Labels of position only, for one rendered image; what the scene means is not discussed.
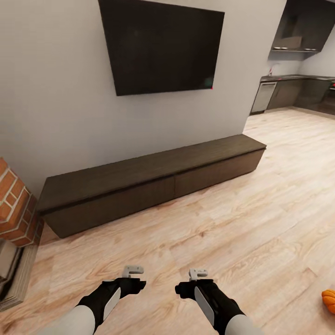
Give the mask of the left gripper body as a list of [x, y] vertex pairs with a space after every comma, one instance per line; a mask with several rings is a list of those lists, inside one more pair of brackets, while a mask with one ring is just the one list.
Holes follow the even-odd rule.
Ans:
[[117, 278], [124, 281], [126, 285], [126, 292], [124, 296], [128, 294], [138, 294], [140, 291], [140, 279], [139, 278]]

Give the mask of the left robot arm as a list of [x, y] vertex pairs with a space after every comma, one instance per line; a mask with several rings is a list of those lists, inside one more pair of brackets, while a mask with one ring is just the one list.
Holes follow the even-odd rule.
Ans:
[[122, 278], [103, 280], [90, 295], [84, 296], [68, 313], [34, 335], [94, 335], [119, 299], [138, 294], [146, 281], [131, 278], [130, 274], [143, 274], [142, 266], [125, 265]]

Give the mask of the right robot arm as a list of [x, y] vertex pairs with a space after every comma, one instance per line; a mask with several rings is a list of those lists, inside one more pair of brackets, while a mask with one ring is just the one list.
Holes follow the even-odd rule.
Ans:
[[221, 291], [206, 268], [190, 268], [189, 282], [175, 286], [181, 298], [196, 300], [219, 335], [267, 335], [240, 308], [234, 299]]

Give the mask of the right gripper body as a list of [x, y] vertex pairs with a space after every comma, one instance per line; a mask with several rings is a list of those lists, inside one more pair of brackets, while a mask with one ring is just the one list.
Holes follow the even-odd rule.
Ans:
[[180, 296], [181, 298], [191, 298], [195, 300], [195, 298], [192, 295], [192, 286], [196, 281], [190, 281], [190, 282], [180, 282]]

